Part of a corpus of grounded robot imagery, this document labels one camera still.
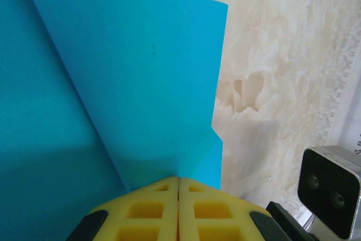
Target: black camera face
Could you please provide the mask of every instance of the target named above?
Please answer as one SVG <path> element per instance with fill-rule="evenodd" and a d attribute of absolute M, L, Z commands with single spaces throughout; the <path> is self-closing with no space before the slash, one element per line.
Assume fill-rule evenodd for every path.
<path fill-rule="evenodd" d="M 351 234 L 359 193 L 356 176 L 311 149 L 305 151 L 298 197 L 342 239 Z"/>

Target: black rubber pad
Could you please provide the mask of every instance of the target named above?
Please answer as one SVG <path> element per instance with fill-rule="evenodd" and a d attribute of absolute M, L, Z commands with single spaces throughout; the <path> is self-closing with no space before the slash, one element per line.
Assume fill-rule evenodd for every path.
<path fill-rule="evenodd" d="M 259 212 L 251 212 L 249 215 L 265 241 L 291 241 L 272 217 Z"/>
<path fill-rule="evenodd" d="M 80 223 L 72 231 L 67 241 L 92 241 L 104 221 L 108 217 L 108 212 L 99 210 L 83 217 Z"/>
<path fill-rule="evenodd" d="M 314 241 L 305 229 L 279 203 L 271 201 L 266 210 L 291 238 L 292 241 Z"/>

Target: square hole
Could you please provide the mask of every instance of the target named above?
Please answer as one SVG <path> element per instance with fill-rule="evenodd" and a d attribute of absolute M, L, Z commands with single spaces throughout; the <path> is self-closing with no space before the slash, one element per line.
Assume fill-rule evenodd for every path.
<path fill-rule="evenodd" d="M 163 186 L 156 188 L 155 191 L 167 191 L 168 189 L 169 189 L 168 185 L 163 185 Z"/>
<path fill-rule="evenodd" d="M 242 241 L 236 227 L 198 227 L 199 241 Z"/>
<path fill-rule="evenodd" d="M 163 203 L 160 201 L 139 201 L 128 211 L 127 218 L 161 218 Z"/>
<path fill-rule="evenodd" d="M 121 227 L 117 241 L 157 241 L 158 227 Z"/>
<path fill-rule="evenodd" d="M 228 205 L 221 201 L 199 201 L 193 208 L 195 218 L 232 218 Z"/>
<path fill-rule="evenodd" d="M 196 187 L 196 186 L 189 186 L 188 190 L 190 192 L 203 192 L 203 189 L 200 189 L 199 187 Z"/>

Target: camera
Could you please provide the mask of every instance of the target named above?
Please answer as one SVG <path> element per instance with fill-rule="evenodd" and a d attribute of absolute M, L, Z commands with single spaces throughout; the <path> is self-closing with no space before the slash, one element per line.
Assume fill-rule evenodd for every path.
<path fill-rule="evenodd" d="M 343 240 L 361 240 L 361 157 L 340 146 L 307 148 L 298 197 Z"/>

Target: blue paper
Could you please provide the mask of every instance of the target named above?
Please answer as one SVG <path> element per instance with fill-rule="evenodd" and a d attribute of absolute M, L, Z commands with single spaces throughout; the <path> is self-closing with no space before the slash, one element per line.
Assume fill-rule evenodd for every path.
<path fill-rule="evenodd" d="M 32 0 L 0 10 L 0 240 L 65 240 L 125 191 Z"/>
<path fill-rule="evenodd" d="M 227 6 L 34 2 L 126 188 L 168 175 L 192 177 L 219 146 L 210 124 Z M 213 157 L 220 165 L 220 156 Z M 214 170 L 217 180 L 206 183 L 219 183 Z"/>

